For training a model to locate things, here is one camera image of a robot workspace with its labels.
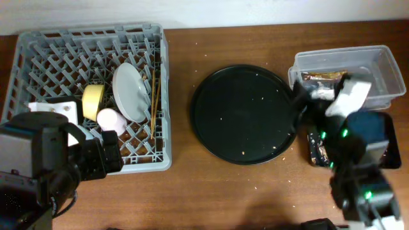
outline gray plastic dish rack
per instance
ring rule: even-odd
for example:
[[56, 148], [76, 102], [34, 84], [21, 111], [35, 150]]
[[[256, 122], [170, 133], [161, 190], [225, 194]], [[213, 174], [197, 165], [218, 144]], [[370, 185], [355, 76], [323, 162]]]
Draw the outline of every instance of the gray plastic dish rack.
[[[59, 96], [81, 99], [88, 84], [104, 84], [102, 107], [118, 110], [112, 92], [115, 69], [121, 63], [130, 63], [142, 76], [147, 75], [150, 82], [155, 70], [155, 84], [158, 85], [159, 73], [161, 80], [155, 138], [150, 139], [150, 118], [142, 123], [129, 123], [127, 131], [131, 138], [119, 140], [121, 152], [127, 149], [129, 155], [123, 156], [125, 165], [115, 174], [164, 171], [172, 162], [167, 52], [165, 34], [158, 24], [22, 33], [15, 49], [1, 121], [28, 112], [29, 102], [46, 102]], [[101, 139], [96, 122], [85, 119], [82, 126]]]

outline wooden table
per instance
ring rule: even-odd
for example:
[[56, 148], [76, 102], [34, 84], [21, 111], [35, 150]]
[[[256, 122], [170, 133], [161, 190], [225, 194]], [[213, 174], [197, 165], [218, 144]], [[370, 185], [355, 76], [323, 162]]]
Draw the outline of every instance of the wooden table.
[[[165, 172], [108, 176], [81, 183], [79, 200], [54, 221], [54, 229], [267, 229], [343, 216], [330, 195], [331, 172], [308, 164], [305, 136], [279, 158], [240, 166], [213, 156], [189, 125], [195, 86], [233, 64], [262, 66], [288, 79], [297, 52], [387, 45], [409, 82], [409, 21], [294, 24], [165, 31], [169, 44], [169, 97], [173, 164]], [[16, 36], [0, 37], [4, 100]], [[387, 110], [394, 119], [403, 166], [385, 171], [409, 221], [409, 94]]]

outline round black tray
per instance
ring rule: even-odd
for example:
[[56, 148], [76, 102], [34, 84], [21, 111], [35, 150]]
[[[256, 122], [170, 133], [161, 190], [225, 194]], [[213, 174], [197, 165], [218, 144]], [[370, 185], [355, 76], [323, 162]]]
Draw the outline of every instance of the round black tray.
[[190, 122], [201, 143], [234, 164], [267, 162], [294, 141], [291, 90], [276, 74], [236, 65], [207, 77], [194, 93]]

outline yellow cup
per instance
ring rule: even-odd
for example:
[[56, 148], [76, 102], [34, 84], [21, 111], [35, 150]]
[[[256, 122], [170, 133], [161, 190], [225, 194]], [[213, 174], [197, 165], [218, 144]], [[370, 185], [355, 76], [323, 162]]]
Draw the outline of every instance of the yellow cup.
[[100, 103], [104, 97], [104, 85], [88, 85], [82, 95], [82, 113], [85, 118], [96, 121]]

